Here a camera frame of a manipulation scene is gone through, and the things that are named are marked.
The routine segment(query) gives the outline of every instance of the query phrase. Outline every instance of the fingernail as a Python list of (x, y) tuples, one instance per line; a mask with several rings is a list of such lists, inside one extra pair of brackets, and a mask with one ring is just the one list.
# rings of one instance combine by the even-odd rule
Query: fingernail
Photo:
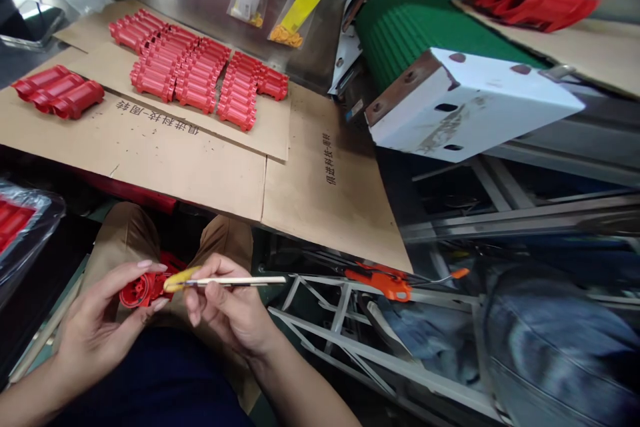
[(160, 310), (162, 307), (164, 307), (165, 305), (167, 305), (169, 303), (169, 299), (159, 299), (156, 304), (153, 306), (153, 311), (157, 312), (158, 310)]

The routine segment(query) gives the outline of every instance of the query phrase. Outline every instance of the knee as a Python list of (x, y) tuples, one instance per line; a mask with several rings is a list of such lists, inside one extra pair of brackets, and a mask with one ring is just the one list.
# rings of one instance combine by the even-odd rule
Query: knee
[(128, 220), (131, 218), (138, 218), (144, 216), (145, 212), (140, 205), (131, 202), (119, 202), (116, 203), (105, 218), (107, 220)]

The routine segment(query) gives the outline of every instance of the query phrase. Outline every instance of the white metal cover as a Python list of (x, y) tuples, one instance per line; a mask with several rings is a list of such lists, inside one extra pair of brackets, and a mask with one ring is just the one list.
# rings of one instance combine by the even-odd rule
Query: white metal cover
[[(572, 93), (518, 63), (431, 49), (442, 65), (371, 127), (377, 145), (460, 162), (584, 108)], [(451, 88), (452, 80), (459, 86)]]

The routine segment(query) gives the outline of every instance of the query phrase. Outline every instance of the khaki pants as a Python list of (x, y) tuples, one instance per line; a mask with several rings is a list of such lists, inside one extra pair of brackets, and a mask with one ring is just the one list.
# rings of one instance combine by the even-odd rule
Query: khaki pants
[[(251, 271), (253, 236), (249, 225), (223, 216), (214, 218), (203, 230), (200, 248), (189, 267), (201, 266), (214, 252), (231, 258)], [(79, 295), (118, 265), (146, 259), (154, 262), (159, 262), (160, 259), (160, 239), (153, 222), (134, 203), (121, 202), (114, 205), (95, 239)], [(117, 320), (121, 322), (130, 313), (130, 309), (120, 305)], [(192, 330), (221, 357), (225, 375), (238, 395), (242, 409), (246, 413), (251, 411), (260, 395), (260, 388), (247, 363), (222, 344), (208, 326), (201, 324), (195, 329), (191, 326), (182, 292), (177, 292), (171, 302), (153, 317), (152, 325)]]

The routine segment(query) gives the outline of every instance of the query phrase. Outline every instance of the dark blue shirt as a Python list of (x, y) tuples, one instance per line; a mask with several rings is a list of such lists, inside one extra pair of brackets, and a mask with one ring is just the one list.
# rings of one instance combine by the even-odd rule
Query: dark blue shirt
[(193, 334), (147, 328), (122, 363), (50, 425), (252, 426), (215, 354)]

